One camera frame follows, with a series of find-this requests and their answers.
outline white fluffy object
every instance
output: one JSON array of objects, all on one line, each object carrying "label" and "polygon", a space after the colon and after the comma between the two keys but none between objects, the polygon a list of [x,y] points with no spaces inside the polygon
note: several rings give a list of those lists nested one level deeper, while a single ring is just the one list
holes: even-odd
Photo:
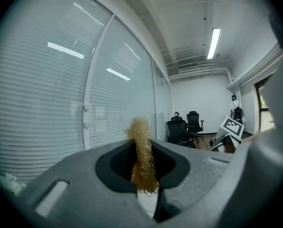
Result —
[{"label": "white fluffy object", "polygon": [[0,186],[13,192],[15,196],[18,196],[26,187],[26,184],[17,182],[17,178],[7,172],[5,176],[0,176]]}]

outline loofah sponge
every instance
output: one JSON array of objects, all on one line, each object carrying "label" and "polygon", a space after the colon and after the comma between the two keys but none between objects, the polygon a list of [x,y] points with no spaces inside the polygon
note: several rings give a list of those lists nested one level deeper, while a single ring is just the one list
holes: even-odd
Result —
[{"label": "loofah sponge", "polygon": [[133,167],[131,181],[137,185],[138,191],[156,192],[158,182],[146,119],[135,117],[125,132],[128,139],[135,139],[137,150],[137,162]]}]

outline black office chair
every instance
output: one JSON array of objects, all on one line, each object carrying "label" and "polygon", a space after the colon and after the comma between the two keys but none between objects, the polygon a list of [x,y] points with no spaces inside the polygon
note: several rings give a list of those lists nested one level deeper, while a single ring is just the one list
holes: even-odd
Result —
[{"label": "black office chair", "polygon": [[186,123],[183,118],[179,116],[178,112],[175,112],[174,117],[172,117],[171,120],[167,122],[167,125],[170,131],[168,142],[190,148],[196,147],[195,144],[193,144],[193,140],[188,140],[189,135],[186,131]]},{"label": "black office chair", "polygon": [[196,138],[197,142],[199,142],[199,135],[197,134],[198,132],[203,131],[203,123],[202,126],[199,126],[199,114],[196,111],[191,111],[189,114],[187,114],[187,119],[188,119],[188,135],[193,136]]}]

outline window blinds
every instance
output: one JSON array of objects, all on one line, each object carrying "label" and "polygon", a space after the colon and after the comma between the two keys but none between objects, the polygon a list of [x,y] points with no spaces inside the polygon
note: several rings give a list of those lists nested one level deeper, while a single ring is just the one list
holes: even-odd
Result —
[{"label": "window blinds", "polygon": [[89,107],[91,148],[126,139],[124,130],[136,116],[147,119],[156,138],[151,57],[117,18],[99,50]]},{"label": "window blinds", "polygon": [[154,85],[155,85],[155,101],[156,101],[156,124],[157,139],[166,141],[167,121],[171,119],[172,100],[171,90],[166,78],[153,61]]},{"label": "window blinds", "polygon": [[92,0],[11,7],[0,24],[0,174],[28,182],[84,149],[86,76],[110,17]]}]

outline rectangular slot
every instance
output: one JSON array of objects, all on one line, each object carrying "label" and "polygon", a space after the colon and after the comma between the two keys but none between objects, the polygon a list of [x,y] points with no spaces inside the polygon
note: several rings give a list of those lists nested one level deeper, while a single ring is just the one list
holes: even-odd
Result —
[{"label": "rectangular slot", "polygon": [[66,190],[68,183],[63,180],[59,180],[50,190],[47,195],[39,202],[35,211],[43,217],[47,217],[55,206],[57,201],[60,199],[64,191]]}]

